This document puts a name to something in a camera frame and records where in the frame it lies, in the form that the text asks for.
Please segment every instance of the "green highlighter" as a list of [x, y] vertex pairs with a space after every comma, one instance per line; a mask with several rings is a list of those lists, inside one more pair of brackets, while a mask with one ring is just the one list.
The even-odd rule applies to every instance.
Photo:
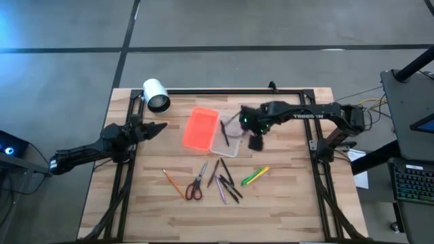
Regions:
[[259, 172], [261, 172], [264, 169], [264, 167], [259, 168], [258, 170], [256, 170], [256, 172], [254, 172], [251, 176], [247, 177], [246, 179], [244, 179], [241, 182], [241, 186], [244, 186], [245, 184], [247, 184], [247, 182], [249, 182], [249, 180], [251, 180], [253, 177], [255, 177], [257, 174], [259, 174]]

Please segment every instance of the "blue light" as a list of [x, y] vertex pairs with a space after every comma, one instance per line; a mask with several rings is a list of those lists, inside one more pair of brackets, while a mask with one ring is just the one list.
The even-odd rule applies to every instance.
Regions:
[[11, 155], [12, 153], [14, 153], [14, 149], [13, 149], [13, 148], [6, 148], [6, 149], [5, 149], [5, 153], [6, 153], [7, 155]]

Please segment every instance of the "black pen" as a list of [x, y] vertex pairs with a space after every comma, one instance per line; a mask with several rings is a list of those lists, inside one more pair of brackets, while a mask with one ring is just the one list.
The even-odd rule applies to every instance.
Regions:
[[233, 180], [232, 180], [231, 173], [229, 173], [228, 167], [226, 167], [226, 163], [224, 163], [224, 161], [223, 161], [222, 158], [220, 158], [220, 160], [222, 161], [222, 164], [223, 164], [224, 170], [225, 170], [226, 173], [228, 174], [229, 182], [231, 183], [231, 185], [234, 186], [235, 183], [234, 183]]
[[224, 128], [223, 121], [220, 121], [220, 126], [222, 128], [222, 133], [224, 135], [224, 139], [226, 140], [226, 145], [229, 146], [229, 140], [228, 140], [228, 136], [226, 135], [226, 129]]
[[241, 195], [241, 193], [239, 193], [239, 191], [237, 189], [235, 189], [235, 187], [233, 185], [231, 185], [231, 183], [229, 183], [228, 180], [226, 180], [225, 177], [223, 177], [222, 175], [220, 175], [220, 179], [222, 179], [224, 182], [226, 182], [226, 184], [228, 184], [228, 186], [239, 195], [239, 197], [243, 198], [243, 195]]
[[220, 159], [217, 160], [216, 165], [214, 166], [214, 171], [212, 172], [210, 181], [208, 181], [208, 185], [206, 185], [206, 188], [210, 187], [210, 184], [212, 182], [212, 179], [214, 179], [214, 174], [216, 173], [216, 169], [218, 167], [218, 163], [220, 162]]
[[233, 198], [237, 203], [239, 203], [239, 201], [238, 201], [238, 197], [235, 196], [235, 194], [233, 194], [231, 190], [229, 190], [229, 187], [226, 185], [226, 182], [223, 181], [222, 178], [219, 178], [218, 180], [220, 180], [220, 182], [222, 182], [222, 185], [223, 185], [224, 188], [229, 192], [229, 194], [232, 196], [232, 198]]

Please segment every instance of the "purple pen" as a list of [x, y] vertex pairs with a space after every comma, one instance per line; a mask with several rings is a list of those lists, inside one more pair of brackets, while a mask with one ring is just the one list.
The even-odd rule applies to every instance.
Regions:
[[217, 176], [214, 175], [214, 179], [217, 182], [218, 191], [220, 192], [220, 196], [222, 197], [222, 201], [224, 204], [226, 204], [226, 198], [224, 197], [224, 193], [222, 190], [222, 186], [220, 185], [220, 181], [218, 180]]

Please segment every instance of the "orange pencil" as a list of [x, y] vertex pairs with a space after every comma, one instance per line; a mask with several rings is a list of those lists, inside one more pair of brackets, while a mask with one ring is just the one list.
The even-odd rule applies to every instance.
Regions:
[[179, 192], [179, 194], [181, 195], [181, 197], [186, 201], [184, 194], [182, 193], [182, 191], [176, 186], [175, 182], [172, 180], [172, 178], [166, 173], [165, 169], [163, 169], [164, 174], [167, 176], [167, 178], [169, 179], [170, 183], [172, 183], [172, 185], [175, 186], [176, 190]]

